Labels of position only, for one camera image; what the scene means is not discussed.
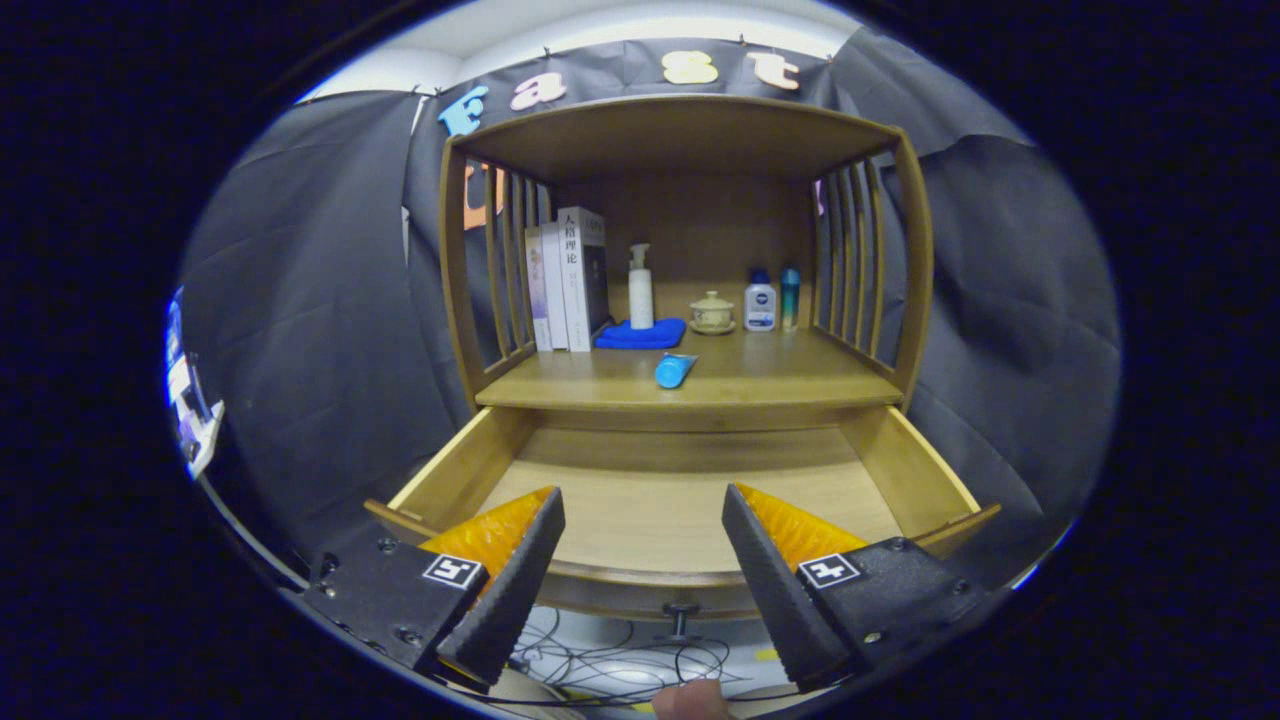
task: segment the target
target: floor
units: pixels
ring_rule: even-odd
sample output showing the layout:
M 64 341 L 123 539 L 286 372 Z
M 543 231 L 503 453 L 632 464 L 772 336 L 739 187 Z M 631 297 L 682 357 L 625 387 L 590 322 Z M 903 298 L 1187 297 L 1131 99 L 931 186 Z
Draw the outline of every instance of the floor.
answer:
M 590 708 L 589 717 L 652 716 L 655 692 L 698 678 L 721 680 L 726 698 L 753 691 L 787 692 L 786 671 L 759 620 L 699 623 L 687 646 L 655 639 L 669 623 L 639 623 L 535 606 L 512 660 L 532 679 L 570 696 L 607 697 L 630 707 Z

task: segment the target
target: saucer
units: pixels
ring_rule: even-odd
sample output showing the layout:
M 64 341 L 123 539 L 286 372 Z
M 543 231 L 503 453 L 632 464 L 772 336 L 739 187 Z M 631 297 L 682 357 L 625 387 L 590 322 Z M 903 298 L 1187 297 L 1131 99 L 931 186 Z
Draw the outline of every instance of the saucer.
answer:
M 736 328 L 736 327 L 737 327 L 737 323 L 736 323 L 736 322 L 733 322 L 733 320 L 730 320 L 730 322 L 728 322 L 728 325 L 726 325 L 726 327 L 723 327 L 723 328 L 716 328 L 716 329 L 709 329 L 709 328 L 699 328 L 699 327 L 698 327 L 696 324 L 694 324 L 694 323 L 689 323 L 689 327 L 690 327 L 690 328 L 691 328 L 691 329 L 692 329 L 692 331 L 694 331 L 695 333 L 698 333 L 698 334 L 724 334 L 724 333 L 730 333 L 730 332 L 733 332 L 733 328 Z

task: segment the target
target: book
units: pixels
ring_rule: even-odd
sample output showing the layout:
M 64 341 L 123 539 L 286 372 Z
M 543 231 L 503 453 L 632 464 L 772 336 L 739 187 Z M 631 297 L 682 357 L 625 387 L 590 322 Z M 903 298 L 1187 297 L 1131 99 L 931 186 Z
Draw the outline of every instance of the book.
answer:
M 539 352 L 552 350 L 552 325 L 547 319 L 547 275 L 543 264 L 543 229 L 525 228 L 525 261 L 529 266 L 529 314 L 534 318 L 534 343 Z
M 591 350 L 591 336 L 609 322 L 604 220 L 577 206 L 562 208 L 558 219 L 568 348 L 586 352 Z
M 543 241 L 543 279 L 547 283 L 547 324 L 550 327 L 552 348 L 568 350 L 568 328 L 564 323 L 564 284 L 561 272 L 559 223 L 538 225 Z

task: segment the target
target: black fabric backdrop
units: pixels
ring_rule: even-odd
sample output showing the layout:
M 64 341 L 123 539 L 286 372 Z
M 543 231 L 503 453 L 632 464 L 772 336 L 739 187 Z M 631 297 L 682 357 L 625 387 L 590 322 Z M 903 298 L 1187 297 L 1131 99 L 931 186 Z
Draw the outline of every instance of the black fabric backdrop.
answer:
M 707 53 L 719 78 L 666 82 L 660 59 L 671 50 Z M 863 28 L 829 63 L 783 53 L 800 68 L 797 91 L 755 77 L 746 54 L 768 50 L 708 40 L 585 47 L 439 97 L 325 97 L 292 109 L 255 143 L 193 236 L 183 342 L 200 356 L 210 397 L 227 401 L 253 491 L 300 553 L 370 521 L 361 501 L 388 500 L 466 420 L 439 277 L 447 129 L 436 117 L 480 85 L 489 88 L 481 127 L 659 92 L 778 97 L 904 127 L 922 156 L 937 255 L 909 416 L 980 503 L 1005 507 L 957 561 L 996 584 L 1048 548 L 1088 497 L 1120 387 L 1115 291 L 1084 209 L 1010 120 L 901 44 Z M 566 95 L 512 111 L 515 86 L 544 72 L 563 74 Z M 881 169 L 895 206 L 893 168 Z M 472 197 L 483 197 L 480 177 Z M 905 278 L 890 215 L 892 334 Z M 484 315 L 483 229 L 467 241 Z M 481 318 L 480 327 L 492 324 Z

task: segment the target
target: blue letter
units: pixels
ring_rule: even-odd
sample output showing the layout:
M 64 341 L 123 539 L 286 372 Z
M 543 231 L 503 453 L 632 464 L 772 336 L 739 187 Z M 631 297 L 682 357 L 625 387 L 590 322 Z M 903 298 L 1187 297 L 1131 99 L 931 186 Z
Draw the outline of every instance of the blue letter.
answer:
M 449 105 L 435 119 L 444 123 L 449 131 L 449 137 L 454 135 L 470 135 L 480 127 L 480 113 L 484 111 L 484 102 L 480 101 L 489 88 L 480 85 L 475 90 L 463 95 L 457 102 Z

